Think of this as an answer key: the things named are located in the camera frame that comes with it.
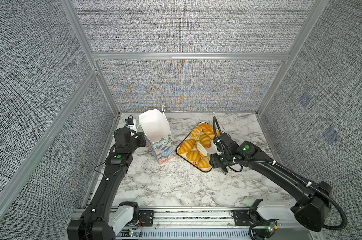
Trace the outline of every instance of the blue patch on wall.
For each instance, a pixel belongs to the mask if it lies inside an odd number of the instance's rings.
[[[325,138],[325,141],[327,141],[329,145],[334,145],[341,141],[339,133],[333,127],[328,127],[323,132],[323,137]]]
[[[308,92],[304,92],[303,95],[301,96],[301,98],[299,99],[299,102],[301,103],[301,105],[304,108],[308,107],[308,105],[311,101],[312,101],[312,98]]]

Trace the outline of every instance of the textured wall panel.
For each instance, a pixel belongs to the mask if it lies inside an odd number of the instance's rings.
[[[169,111],[256,111],[279,60],[101,60],[125,112],[162,104]]]
[[[0,192],[89,70],[58,0],[0,1]]]
[[[73,0],[93,51],[288,52],[315,0]]]
[[[0,239],[62,239],[80,208],[114,116],[96,79],[0,223]]]
[[[261,119],[286,166],[332,185],[349,223],[327,239],[362,239],[362,1],[330,1]]]

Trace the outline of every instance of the paper bag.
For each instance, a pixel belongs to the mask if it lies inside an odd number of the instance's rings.
[[[165,116],[164,105],[162,111],[161,113],[159,110],[153,109],[138,116],[148,146],[159,164],[171,160],[174,156],[172,136]]]

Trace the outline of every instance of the white marble surface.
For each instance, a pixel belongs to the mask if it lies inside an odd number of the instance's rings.
[[[118,128],[124,126],[124,119],[129,115],[138,120],[139,114],[123,113]],[[196,124],[201,121],[212,123],[216,116],[221,129],[238,144],[250,141],[272,156],[254,114],[167,113],[166,116],[174,149]],[[219,169],[200,172],[177,155],[160,166],[148,147],[137,148],[113,205],[135,201],[140,207],[232,207],[250,206],[261,196],[271,201],[290,198],[285,190],[256,171],[245,168],[237,173],[229,169],[229,173],[224,175]]]

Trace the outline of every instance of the pastry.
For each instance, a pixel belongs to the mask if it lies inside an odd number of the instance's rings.
[[[197,164],[197,167],[199,168],[208,168],[211,167],[209,164],[209,158],[208,157],[203,157]]]
[[[193,149],[196,141],[194,139],[188,139],[181,143],[180,148],[178,149],[179,154],[183,154]]]
[[[198,135],[200,135],[201,131],[202,131],[202,127],[196,126],[193,131],[190,133],[190,138],[191,139],[197,139]]]
[[[198,144],[198,143],[200,143],[202,147],[204,147],[204,145],[203,145],[200,141],[196,140],[196,151],[200,154],[200,156],[203,157],[203,156],[205,156],[205,155],[203,155],[200,151],[198,151],[198,148],[197,148],[197,144]]]
[[[204,130],[209,130],[209,131],[213,131],[213,126],[210,124],[207,124],[206,122],[203,122],[200,127],[202,127],[202,129]]]
[[[203,146],[210,147],[210,137],[208,137],[207,135],[205,134],[201,135],[200,141],[203,144]]]
[[[186,157],[189,161],[193,163],[197,163],[201,160],[200,154],[197,151],[190,151],[186,154]]]
[[[210,139],[214,139],[214,132],[213,131],[210,131],[210,130],[206,130],[206,129],[203,129],[203,132],[206,134],[206,135],[208,135],[208,137],[210,137]],[[216,133],[217,133],[217,136],[220,136],[221,134],[220,134],[220,131],[218,131],[217,129],[216,129]]]

